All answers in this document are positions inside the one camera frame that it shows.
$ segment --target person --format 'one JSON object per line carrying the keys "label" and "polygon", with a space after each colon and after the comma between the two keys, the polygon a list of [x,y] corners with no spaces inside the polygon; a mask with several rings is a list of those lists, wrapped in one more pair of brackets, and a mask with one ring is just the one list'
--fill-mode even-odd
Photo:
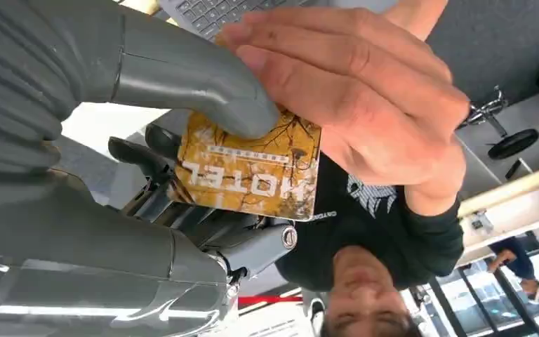
{"label": "person", "polygon": [[445,1],[245,14],[221,37],[269,95],[322,127],[316,215],[277,262],[330,291],[325,336],[414,336],[398,289],[448,275],[463,252],[454,130],[469,100],[424,43]]}
{"label": "person", "polygon": [[488,264],[488,271],[495,272],[502,265],[506,265],[515,276],[521,278],[519,284],[528,299],[538,304],[539,280],[534,275],[534,265],[521,242],[516,237],[510,237],[488,247],[497,255],[495,260]]}

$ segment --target black t-shirt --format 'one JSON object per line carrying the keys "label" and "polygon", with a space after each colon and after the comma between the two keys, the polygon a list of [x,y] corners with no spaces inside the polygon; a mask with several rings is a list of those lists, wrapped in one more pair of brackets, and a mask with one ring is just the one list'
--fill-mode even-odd
{"label": "black t-shirt", "polygon": [[297,246],[277,261],[288,281],[314,291],[333,285],[332,258],[345,246],[368,249],[398,289],[448,275],[463,252],[459,203],[425,217],[406,205],[403,187],[366,186],[322,155],[315,217],[297,223]]}

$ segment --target red stripe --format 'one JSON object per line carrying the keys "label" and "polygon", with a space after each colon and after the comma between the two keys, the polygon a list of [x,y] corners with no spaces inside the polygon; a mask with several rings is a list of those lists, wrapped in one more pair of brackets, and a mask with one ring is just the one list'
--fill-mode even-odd
{"label": "red stripe", "polygon": [[289,297],[280,297],[280,296],[245,296],[239,297],[239,304],[256,304],[259,302],[268,302],[268,303],[278,303],[278,302],[302,302],[302,297],[300,296],[289,296]]}

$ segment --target laptop keyboard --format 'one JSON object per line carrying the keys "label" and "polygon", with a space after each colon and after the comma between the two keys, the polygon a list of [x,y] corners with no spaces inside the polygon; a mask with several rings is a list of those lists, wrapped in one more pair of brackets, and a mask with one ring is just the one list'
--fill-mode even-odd
{"label": "laptop keyboard", "polygon": [[285,4],[286,0],[184,0],[177,11],[208,40],[213,39],[225,23],[240,21],[249,11],[264,11]]}

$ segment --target gray robotic arm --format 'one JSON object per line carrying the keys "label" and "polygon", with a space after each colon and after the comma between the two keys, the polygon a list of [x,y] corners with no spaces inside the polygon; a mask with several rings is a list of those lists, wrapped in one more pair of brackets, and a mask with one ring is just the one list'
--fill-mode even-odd
{"label": "gray robotic arm", "polygon": [[221,275],[197,254],[180,260],[176,232],[97,205],[51,169],[49,141],[84,101],[190,107],[247,138],[278,118],[238,59],[177,27],[110,0],[0,1],[0,255],[161,278],[197,260]]}

